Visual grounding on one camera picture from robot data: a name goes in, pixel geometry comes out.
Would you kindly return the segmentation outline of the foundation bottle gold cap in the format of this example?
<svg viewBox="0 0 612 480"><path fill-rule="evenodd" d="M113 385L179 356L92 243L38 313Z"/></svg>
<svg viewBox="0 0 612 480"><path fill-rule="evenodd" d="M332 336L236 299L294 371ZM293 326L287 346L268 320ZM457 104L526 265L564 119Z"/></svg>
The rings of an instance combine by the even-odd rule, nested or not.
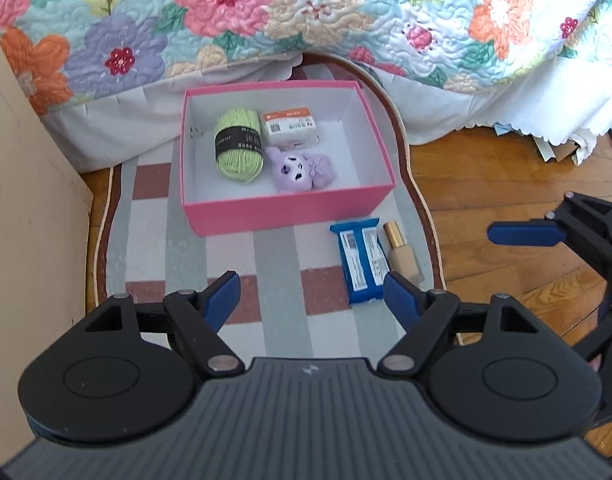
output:
<svg viewBox="0 0 612 480"><path fill-rule="evenodd" d="M402 235L399 224L395 220L387 221L383 229L391 247L387 255L391 270L399 273L410 283L419 286L423 282L423 273L412 246Z"/></svg>

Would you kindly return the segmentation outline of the blue wet wipes pack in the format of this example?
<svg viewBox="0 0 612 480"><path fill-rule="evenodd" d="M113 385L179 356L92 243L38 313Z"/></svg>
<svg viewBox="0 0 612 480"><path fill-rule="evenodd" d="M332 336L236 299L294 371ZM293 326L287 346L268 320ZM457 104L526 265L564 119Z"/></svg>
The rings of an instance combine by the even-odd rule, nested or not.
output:
<svg viewBox="0 0 612 480"><path fill-rule="evenodd" d="M335 223L329 230L338 240L344 282L350 304L381 300L390 272L379 234L379 218Z"/></svg>

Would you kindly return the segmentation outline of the purple plush toy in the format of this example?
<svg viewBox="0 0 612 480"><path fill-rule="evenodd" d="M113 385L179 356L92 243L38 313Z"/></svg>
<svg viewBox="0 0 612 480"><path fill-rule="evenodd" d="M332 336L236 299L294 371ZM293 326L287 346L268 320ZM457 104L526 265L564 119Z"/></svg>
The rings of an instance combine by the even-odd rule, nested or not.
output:
<svg viewBox="0 0 612 480"><path fill-rule="evenodd" d="M272 180L280 193L323 190L336 179L331 159L325 154L265 148Z"/></svg>

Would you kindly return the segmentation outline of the green yarn ball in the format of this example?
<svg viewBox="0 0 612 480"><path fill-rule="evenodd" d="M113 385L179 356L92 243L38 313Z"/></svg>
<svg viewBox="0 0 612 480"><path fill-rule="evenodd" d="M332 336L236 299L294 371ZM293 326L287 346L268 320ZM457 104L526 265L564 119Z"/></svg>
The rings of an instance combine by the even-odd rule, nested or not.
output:
<svg viewBox="0 0 612 480"><path fill-rule="evenodd" d="M233 107L221 114L215 125L215 162L225 178L250 183L264 168L263 139L254 110Z"/></svg>

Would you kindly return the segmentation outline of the clear box orange label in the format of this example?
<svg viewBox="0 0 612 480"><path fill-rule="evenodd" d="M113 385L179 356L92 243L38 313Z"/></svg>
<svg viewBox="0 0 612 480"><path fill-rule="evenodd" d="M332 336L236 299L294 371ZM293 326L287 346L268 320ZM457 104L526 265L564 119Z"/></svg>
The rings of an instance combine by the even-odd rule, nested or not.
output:
<svg viewBox="0 0 612 480"><path fill-rule="evenodd" d="M308 107L288 108L259 115L265 143L283 151L312 148L319 142L314 116Z"/></svg>

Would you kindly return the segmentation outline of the checkered oval rug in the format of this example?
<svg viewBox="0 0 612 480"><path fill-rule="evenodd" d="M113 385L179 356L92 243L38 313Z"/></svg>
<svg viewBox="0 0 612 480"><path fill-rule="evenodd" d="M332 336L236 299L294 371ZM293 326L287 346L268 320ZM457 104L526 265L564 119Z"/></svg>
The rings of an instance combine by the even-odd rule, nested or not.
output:
<svg viewBox="0 0 612 480"><path fill-rule="evenodd" d="M138 302L157 302L233 270L241 300L220 336L244 360L376 360L402 336L384 302L349 303L338 241L327 223L194 234L180 203L176 142L108 171L104 188L94 265L97 300L127 292Z"/></svg>

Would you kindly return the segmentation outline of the white bed skirt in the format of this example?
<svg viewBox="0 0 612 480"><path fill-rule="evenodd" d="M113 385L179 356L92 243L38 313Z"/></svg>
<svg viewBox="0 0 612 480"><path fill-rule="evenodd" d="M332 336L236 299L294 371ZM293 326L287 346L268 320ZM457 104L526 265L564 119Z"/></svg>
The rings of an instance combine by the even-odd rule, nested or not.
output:
<svg viewBox="0 0 612 480"><path fill-rule="evenodd" d="M279 81L306 64L308 55L282 54L233 63L146 84L117 96L50 112L41 121L79 172L113 167L172 140L180 130L184 92L211 84ZM323 55L323 63L358 70L384 89L413 145L435 141L454 130L508 125L558 145L573 140L585 159L597 136L612 130L612 62L554 58L510 84L471 94L473 77L458 73L446 89Z"/></svg>

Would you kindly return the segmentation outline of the pink storage box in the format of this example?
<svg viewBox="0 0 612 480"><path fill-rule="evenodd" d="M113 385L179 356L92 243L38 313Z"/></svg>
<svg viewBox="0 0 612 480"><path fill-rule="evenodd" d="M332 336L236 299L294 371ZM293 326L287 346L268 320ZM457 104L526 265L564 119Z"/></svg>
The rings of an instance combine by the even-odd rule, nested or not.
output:
<svg viewBox="0 0 612 480"><path fill-rule="evenodd" d="M222 176L215 126L240 106L258 114L307 107L335 180L322 191L280 192L271 168L250 183ZM184 95L179 155L180 202L192 230L213 236L368 216L395 186L394 170L368 94L349 80L289 80L195 88Z"/></svg>

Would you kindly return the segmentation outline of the beige wooden cabinet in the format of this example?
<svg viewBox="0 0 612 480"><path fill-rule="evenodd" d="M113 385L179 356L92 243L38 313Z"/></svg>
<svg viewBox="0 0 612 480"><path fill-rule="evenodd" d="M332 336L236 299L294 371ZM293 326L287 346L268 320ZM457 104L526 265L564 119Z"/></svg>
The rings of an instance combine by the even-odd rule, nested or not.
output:
<svg viewBox="0 0 612 480"><path fill-rule="evenodd" d="M18 378L85 314L91 204L0 48L0 464L33 439Z"/></svg>

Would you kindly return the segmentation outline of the floral quilt bedspread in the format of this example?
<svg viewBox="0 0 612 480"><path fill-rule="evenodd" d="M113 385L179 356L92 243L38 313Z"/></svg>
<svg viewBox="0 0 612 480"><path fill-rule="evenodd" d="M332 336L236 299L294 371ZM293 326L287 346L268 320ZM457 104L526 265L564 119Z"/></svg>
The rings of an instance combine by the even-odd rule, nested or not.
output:
<svg viewBox="0 0 612 480"><path fill-rule="evenodd" d="M472 93L553 56L612 67L612 0L0 0L0 47L39 114L297 52Z"/></svg>

